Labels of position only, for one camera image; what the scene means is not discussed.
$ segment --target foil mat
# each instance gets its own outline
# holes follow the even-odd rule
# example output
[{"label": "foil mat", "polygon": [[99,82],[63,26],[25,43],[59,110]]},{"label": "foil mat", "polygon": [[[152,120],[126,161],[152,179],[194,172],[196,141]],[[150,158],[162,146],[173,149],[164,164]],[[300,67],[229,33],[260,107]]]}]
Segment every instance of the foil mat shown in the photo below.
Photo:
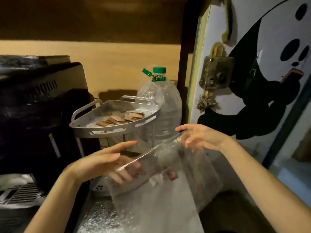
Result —
[{"label": "foil mat", "polygon": [[111,200],[100,200],[92,205],[77,233],[124,233]]}]

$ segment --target door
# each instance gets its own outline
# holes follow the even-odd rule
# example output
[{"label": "door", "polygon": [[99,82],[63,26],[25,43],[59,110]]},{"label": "door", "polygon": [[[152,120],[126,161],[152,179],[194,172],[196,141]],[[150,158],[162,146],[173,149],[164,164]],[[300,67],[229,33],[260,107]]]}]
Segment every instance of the door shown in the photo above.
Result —
[{"label": "door", "polygon": [[226,31],[225,6],[211,0],[199,23],[188,122],[234,137],[261,162],[311,73],[311,0],[231,1],[232,34],[224,44],[235,58],[230,84],[215,91],[217,108],[197,109],[204,58]]}]

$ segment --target hand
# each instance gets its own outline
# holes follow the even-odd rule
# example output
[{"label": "hand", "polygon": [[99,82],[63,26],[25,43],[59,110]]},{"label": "hand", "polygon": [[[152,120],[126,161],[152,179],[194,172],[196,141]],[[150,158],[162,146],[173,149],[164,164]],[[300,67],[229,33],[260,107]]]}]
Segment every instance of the hand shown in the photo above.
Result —
[{"label": "hand", "polygon": [[63,173],[70,173],[79,184],[102,175],[109,175],[120,184],[123,183],[121,176],[128,181],[132,181],[132,177],[125,169],[115,170],[128,163],[135,168],[140,168],[141,165],[139,162],[127,156],[120,155],[121,150],[136,144],[137,141],[127,141],[99,150],[69,164]]},{"label": "hand", "polygon": [[181,137],[186,148],[189,147],[189,144],[195,143],[207,149],[221,151],[225,141],[231,139],[226,134],[201,124],[185,124],[177,127],[175,130],[182,131],[187,129],[189,131],[186,131]]}]

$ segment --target plastic bottle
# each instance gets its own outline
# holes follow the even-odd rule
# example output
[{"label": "plastic bottle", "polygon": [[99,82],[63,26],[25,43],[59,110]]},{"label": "plastic bottle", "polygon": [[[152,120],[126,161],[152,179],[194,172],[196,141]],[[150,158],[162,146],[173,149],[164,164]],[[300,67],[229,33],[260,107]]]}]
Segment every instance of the plastic bottle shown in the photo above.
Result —
[{"label": "plastic bottle", "polygon": [[[142,85],[137,96],[151,98],[161,107],[155,122],[155,145],[159,145],[178,133],[175,128],[181,123],[182,101],[174,83],[166,79],[165,67],[154,67],[153,74],[146,69],[143,73],[152,77],[152,81]],[[150,139],[151,128],[147,129],[147,135]]]}]

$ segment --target tray handle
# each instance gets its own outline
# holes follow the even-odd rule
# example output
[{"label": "tray handle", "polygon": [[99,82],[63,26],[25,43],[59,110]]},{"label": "tray handle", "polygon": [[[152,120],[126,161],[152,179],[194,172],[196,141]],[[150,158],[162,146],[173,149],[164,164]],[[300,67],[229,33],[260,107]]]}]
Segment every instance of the tray handle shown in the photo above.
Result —
[{"label": "tray handle", "polygon": [[123,101],[124,99],[134,99],[134,100],[142,100],[142,101],[149,101],[152,105],[155,105],[156,103],[154,100],[150,98],[145,97],[138,97],[138,96],[121,96],[120,101]]},{"label": "tray handle", "polygon": [[93,101],[87,105],[84,105],[83,107],[81,107],[80,109],[77,109],[76,111],[73,112],[72,116],[71,116],[71,121],[73,122],[77,116],[78,113],[81,113],[83,110],[86,110],[87,108],[95,105],[95,104],[103,104],[103,101],[102,100],[96,100],[96,101]]}]

